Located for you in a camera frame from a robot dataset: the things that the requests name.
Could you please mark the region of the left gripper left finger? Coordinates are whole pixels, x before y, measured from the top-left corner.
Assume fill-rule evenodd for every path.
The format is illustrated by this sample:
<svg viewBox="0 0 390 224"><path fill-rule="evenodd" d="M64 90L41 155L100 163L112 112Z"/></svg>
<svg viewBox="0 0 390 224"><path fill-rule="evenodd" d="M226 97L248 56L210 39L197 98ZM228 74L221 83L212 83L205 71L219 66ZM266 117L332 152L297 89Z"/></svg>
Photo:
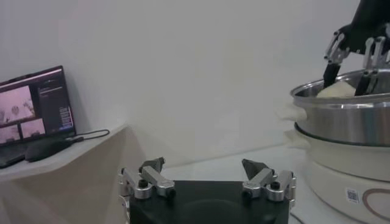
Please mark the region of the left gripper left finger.
<svg viewBox="0 0 390 224"><path fill-rule="evenodd" d="M145 161L137 171L122 168L119 171L119 196L147 200L152 191L158 196L171 200L176 196L175 182L161 175L164 157Z"/></svg>

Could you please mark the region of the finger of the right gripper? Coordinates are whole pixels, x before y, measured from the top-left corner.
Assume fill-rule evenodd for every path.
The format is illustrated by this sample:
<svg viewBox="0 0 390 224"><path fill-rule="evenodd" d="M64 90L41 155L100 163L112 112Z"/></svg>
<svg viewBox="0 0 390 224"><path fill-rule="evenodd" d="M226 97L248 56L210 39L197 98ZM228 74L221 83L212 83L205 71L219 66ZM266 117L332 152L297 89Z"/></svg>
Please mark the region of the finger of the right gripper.
<svg viewBox="0 0 390 224"><path fill-rule="evenodd" d="M372 92L375 85L371 85L371 81L376 79L379 70L389 67L388 55L389 37L379 36L367 39L363 60L364 72L355 90L355 96L363 96Z"/></svg>
<svg viewBox="0 0 390 224"><path fill-rule="evenodd" d="M327 66L323 75L323 88L335 83L342 61L350 54L348 47L341 49L345 38L346 36L340 30L336 31L325 50L324 59L327 61Z"/></svg>

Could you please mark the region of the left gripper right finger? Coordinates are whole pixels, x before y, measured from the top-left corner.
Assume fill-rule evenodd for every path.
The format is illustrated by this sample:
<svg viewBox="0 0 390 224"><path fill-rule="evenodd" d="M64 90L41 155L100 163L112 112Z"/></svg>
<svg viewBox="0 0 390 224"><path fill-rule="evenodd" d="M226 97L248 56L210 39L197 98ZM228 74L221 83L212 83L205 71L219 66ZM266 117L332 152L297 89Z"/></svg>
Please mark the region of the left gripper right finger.
<svg viewBox="0 0 390 224"><path fill-rule="evenodd" d="M247 181L243 182L242 197L245 201L265 196L269 201L296 202L297 177L290 170L277 173L265 163L242 159Z"/></svg>

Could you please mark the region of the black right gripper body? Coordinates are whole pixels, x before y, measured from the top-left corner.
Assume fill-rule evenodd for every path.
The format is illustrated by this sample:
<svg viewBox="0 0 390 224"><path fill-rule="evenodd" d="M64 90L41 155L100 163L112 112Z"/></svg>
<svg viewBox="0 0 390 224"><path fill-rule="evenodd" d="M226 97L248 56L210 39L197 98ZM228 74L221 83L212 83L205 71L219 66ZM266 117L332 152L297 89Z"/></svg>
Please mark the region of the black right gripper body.
<svg viewBox="0 0 390 224"><path fill-rule="evenodd" d="M389 50L389 0L361 0L350 24L338 31L344 34L341 50L364 54L368 38L385 38L382 54Z"/></svg>

